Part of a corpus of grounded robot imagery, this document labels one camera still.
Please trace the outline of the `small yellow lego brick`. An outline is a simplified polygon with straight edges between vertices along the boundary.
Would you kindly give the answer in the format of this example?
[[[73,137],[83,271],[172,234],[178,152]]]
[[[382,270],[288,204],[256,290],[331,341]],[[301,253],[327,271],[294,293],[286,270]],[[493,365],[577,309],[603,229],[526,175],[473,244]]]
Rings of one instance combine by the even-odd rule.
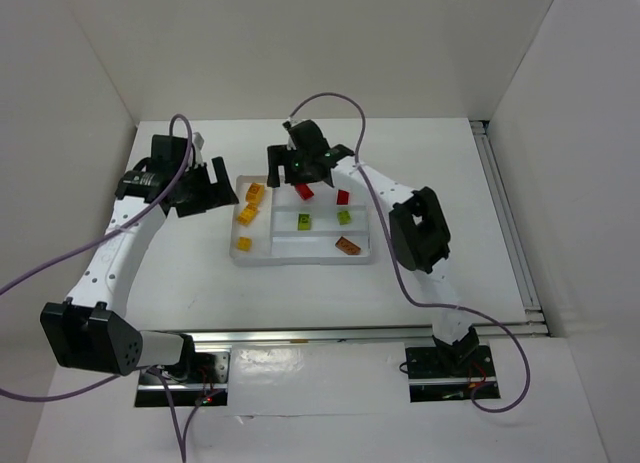
[[[252,239],[248,237],[239,237],[236,241],[236,248],[243,252],[249,252],[252,248]]]

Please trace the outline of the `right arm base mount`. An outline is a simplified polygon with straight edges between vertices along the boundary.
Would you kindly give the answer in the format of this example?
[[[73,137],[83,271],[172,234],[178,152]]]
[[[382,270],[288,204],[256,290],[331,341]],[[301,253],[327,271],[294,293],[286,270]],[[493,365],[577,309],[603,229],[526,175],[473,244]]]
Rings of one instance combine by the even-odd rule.
[[[487,344],[475,341],[462,351],[431,337],[405,347],[398,370],[407,377],[412,403],[500,398],[493,355]]]

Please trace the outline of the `red lego brick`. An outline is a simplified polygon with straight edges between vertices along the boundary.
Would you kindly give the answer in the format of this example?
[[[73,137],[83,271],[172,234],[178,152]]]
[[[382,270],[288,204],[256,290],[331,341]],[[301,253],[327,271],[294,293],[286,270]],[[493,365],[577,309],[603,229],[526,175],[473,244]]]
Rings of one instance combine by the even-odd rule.
[[[294,189],[302,201],[310,201],[315,196],[315,193],[307,184],[297,184]]]
[[[337,206],[348,206],[351,201],[351,193],[347,190],[339,189],[336,194]]]

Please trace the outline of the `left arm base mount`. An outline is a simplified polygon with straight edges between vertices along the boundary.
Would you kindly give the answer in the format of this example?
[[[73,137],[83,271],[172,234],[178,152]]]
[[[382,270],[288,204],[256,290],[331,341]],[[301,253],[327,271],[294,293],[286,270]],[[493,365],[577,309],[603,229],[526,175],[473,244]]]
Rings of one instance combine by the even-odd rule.
[[[231,353],[227,349],[198,352],[187,373],[177,375],[161,368],[175,407],[193,407],[197,401],[205,407],[223,407],[228,403],[228,378]],[[144,373],[138,379],[136,408],[167,408],[169,401],[161,379]]]

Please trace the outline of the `lime green lego brick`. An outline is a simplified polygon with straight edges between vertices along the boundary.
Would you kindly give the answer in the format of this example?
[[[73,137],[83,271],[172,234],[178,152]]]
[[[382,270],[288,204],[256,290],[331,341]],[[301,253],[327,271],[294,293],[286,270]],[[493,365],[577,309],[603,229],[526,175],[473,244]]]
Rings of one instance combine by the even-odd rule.
[[[311,215],[307,213],[300,213],[297,220],[298,231],[310,231],[312,227]]]
[[[352,223],[352,217],[348,210],[341,210],[336,213],[337,221],[341,226],[349,225]]]

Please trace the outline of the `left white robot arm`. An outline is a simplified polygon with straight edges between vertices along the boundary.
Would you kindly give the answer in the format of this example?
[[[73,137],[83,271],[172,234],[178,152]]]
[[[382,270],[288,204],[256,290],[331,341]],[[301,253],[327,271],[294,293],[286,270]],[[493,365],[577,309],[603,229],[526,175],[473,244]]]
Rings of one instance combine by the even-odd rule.
[[[179,378],[192,371],[192,337],[140,331],[125,316],[145,253],[168,214],[183,218],[238,202],[223,159],[205,162],[203,145],[200,134],[155,135],[150,155],[119,180],[107,241],[64,301],[46,304],[40,314],[60,366],[122,376],[148,366]]]

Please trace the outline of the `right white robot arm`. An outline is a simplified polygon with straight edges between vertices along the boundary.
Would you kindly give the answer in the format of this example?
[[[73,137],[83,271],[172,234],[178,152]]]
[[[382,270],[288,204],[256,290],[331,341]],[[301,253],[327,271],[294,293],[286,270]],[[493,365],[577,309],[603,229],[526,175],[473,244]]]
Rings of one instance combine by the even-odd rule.
[[[432,338],[439,365],[454,373],[479,346],[470,315],[447,281],[451,233],[434,190],[414,189],[371,168],[357,152],[331,146],[311,120],[283,123],[288,142],[267,148],[267,185],[325,183],[369,197],[381,222],[392,264],[420,286],[414,305],[434,311]]]

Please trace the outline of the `brown lego brick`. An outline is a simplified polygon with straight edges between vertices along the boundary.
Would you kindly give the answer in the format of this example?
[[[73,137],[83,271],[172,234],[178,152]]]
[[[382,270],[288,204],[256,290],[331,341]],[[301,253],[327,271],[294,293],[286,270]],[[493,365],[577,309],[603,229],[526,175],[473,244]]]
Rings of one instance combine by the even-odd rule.
[[[358,245],[356,245],[354,242],[352,242],[351,240],[345,237],[340,237],[336,241],[335,247],[340,251],[342,251],[343,253],[350,256],[356,256],[361,254],[361,248]]]

